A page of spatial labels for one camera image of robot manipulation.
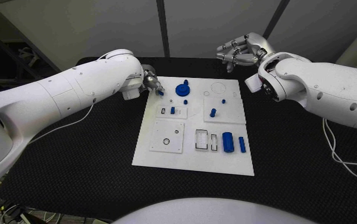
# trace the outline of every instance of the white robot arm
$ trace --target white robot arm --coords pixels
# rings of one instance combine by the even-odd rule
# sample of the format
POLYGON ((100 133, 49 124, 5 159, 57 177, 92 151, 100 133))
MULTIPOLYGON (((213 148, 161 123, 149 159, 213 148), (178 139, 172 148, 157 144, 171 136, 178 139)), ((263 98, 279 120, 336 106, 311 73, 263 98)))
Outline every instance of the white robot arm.
POLYGON ((234 65, 257 65, 257 73, 244 81, 250 92, 260 89, 275 101, 295 100, 305 110, 326 120, 357 127, 357 69, 311 61, 286 52, 275 52, 254 33, 223 44, 217 51, 233 48, 217 59, 234 65))
POLYGON ((129 100, 145 89, 164 91, 152 67, 139 64, 131 51, 115 50, 103 59, 0 92, 0 176, 44 127, 115 92, 129 100))

